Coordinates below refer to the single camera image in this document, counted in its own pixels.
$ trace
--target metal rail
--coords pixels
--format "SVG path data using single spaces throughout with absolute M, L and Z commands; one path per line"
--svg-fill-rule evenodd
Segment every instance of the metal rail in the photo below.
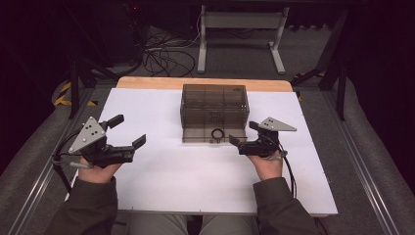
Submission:
M 360 179 L 360 182 L 363 185 L 363 188 L 366 192 L 366 195 L 371 203 L 373 210 L 375 211 L 376 216 L 384 230 L 385 234 L 397 235 L 399 234 L 396 225 L 393 222 L 392 216 L 388 211 L 387 206 L 385 205 L 384 199 L 381 195 L 381 192 L 378 189 L 375 181 L 373 180 L 368 168 L 366 167 L 365 162 L 363 161 L 362 156 L 360 155 L 359 150 L 357 149 L 354 141 L 350 135 L 348 127 L 345 121 L 341 121 L 337 112 L 336 112 L 336 102 L 334 97 L 330 92 L 322 92 L 324 100 L 330 107 L 330 111 L 336 120 L 338 127 L 340 128 L 342 135 L 346 141 L 350 160 L 356 170 L 356 173 Z
M 88 103 L 90 97 L 92 96 L 93 89 L 85 89 L 85 92 L 82 94 L 81 98 L 81 107 L 76 113 L 76 115 L 73 117 L 73 119 L 68 120 L 65 129 L 59 138 L 59 141 L 57 145 L 55 146 L 53 152 L 56 151 L 58 148 L 59 143 L 67 137 L 69 133 L 73 131 L 74 126 L 76 125 L 76 122 L 79 120 L 80 114 L 82 114 L 82 111 L 86 107 L 86 104 Z M 35 180 L 33 187 L 27 196 L 27 199 L 25 200 L 21 211 L 19 212 L 18 216 L 15 219 L 15 222 L 13 223 L 12 227 L 9 230 L 9 235 L 20 235 L 24 233 L 25 228 L 27 227 L 28 223 L 30 222 L 31 217 L 34 214 L 34 211 L 36 210 L 40 200 L 42 199 L 43 193 L 45 192 L 52 176 L 53 176 L 54 170 L 52 167 L 52 163 L 48 161 L 46 165 L 43 167 L 42 171 L 40 172 L 39 176 Z

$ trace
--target gray carpet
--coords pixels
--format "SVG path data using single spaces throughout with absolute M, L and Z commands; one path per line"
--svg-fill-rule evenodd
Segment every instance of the gray carpet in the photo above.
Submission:
M 236 39 L 226 33 L 213 34 L 207 40 L 206 72 L 197 74 L 194 69 L 193 75 L 291 80 L 294 74 L 314 68 L 330 35 L 327 28 L 300 29 L 296 32 L 286 30 L 283 34 L 280 54 L 287 74 L 281 76 L 277 74 L 266 46 L 274 33 L 274 31 L 256 31 L 251 38 L 245 40 Z M 197 45 L 184 51 L 197 60 Z M 175 59 L 186 66 L 191 65 L 187 57 L 177 56 Z M 149 73 L 141 67 L 133 75 L 149 75 Z M 320 92 L 316 88 L 318 80 L 319 78 L 311 79 L 296 87 L 296 90 L 301 91 L 300 105 L 339 210 L 339 214 L 321 218 L 321 221 L 328 234 L 385 234 L 368 198 L 367 190 L 355 170 L 350 149 L 339 128 L 337 117 L 333 115 L 326 99 L 327 96 L 334 96 L 336 90 Z M 80 126 L 90 116 L 99 117 L 113 86 L 115 83 L 111 81 L 99 82 L 92 96 L 89 97 L 89 100 L 97 100 L 98 106 L 85 107 L 75 126 Z M 83 94 L 88 93 L 86 89 L 82 91 Z M 36 178 L 49 160 L 65 125 L 69 123 L 69 110 L 70 107 L 57 107 L 56 111 L 33 133 L 1 175 L 0 234 L 8 234 L 18 217 Z M 379 137 L 367 122 L 350 82 L 346 88 L 345 115 L 346 126 L 352 140 L 383 196 L 398 233 L 415 234 L 414 196 L 398 173 Z M 74 169 L 66 167 L 66 173 L 72 175 Z M 29 215 L 27 224 L 23 225 L 21 234 L 42 234 L 65 195 L 63 184 L 54 174 L 38 205 L 34 205 L 35 210 Z M 118 220 L 126 221 L 127 215 L 121 213 Z M 122 225 L 114 226 L 115 235 L 123 234 L 124 230 L 125 227 Z

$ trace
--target hand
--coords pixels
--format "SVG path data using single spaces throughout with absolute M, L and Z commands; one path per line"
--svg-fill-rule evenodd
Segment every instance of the hand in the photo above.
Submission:
M 253 162 L 256 173 L 260 180 L 283 176 L 283 160 L 276 160 L 280 156 L 280 152 L 276 151 L 268 158 L 261 158 L 260 156 L 248 156 Z
M 84 158 L 81 158 L 80 162 L 84 165 L 89 165 Z M 105 168 L 100 168 L 96 165 L 89 169 L 80 168 L 78 178 L 90 183 L 108 183 L 120 167 L 121 164 L 110 164 Z

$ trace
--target transparent box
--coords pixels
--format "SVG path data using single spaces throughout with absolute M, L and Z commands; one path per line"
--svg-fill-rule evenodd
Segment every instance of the transparent box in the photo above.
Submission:
M 249 114 L 245 85 L 183 85 L 183 142 L 229 142 L 230 134 L 246 141 Z

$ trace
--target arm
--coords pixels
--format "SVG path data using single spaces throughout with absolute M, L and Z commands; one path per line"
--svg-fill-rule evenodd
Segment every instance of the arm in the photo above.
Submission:
M 282 160 L 249 158 L 261 180 L 254 185 L 261 234 L 319 234 L 313 219 L 293 198 L 282 177 Z
M 111 234 L 117 212 L 114 173 L 120 164 L 80 169 L 69 198 L 45 234 Z

